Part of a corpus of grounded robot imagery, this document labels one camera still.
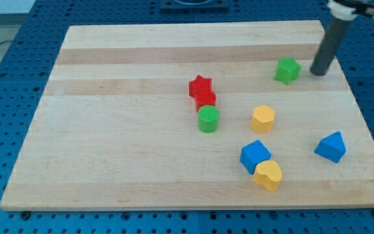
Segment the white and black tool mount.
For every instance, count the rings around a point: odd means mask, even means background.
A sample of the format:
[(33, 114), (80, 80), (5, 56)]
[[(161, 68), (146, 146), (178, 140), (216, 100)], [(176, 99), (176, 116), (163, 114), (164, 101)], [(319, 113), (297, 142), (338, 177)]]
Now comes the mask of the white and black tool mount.
[(374, 17), (374, 0), (328, 0), (327, 7), (339, 20), (351, 21), (359, 15)]

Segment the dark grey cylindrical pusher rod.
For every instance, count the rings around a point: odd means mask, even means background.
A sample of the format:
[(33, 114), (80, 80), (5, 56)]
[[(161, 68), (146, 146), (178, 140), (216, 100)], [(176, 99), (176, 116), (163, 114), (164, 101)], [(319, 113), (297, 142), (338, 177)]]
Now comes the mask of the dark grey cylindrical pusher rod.
[(313, 75), (324, 76), (328, 72), (351, 23), (351, 20), (332, 17), (310, 67)]

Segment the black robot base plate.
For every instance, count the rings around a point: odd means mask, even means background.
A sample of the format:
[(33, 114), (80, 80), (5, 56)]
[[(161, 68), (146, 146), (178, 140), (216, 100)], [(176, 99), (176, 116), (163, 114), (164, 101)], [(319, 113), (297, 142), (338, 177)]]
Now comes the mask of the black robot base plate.
[(226, 10), (229, 0), (159, 0), (161, 11), (164, 10)]

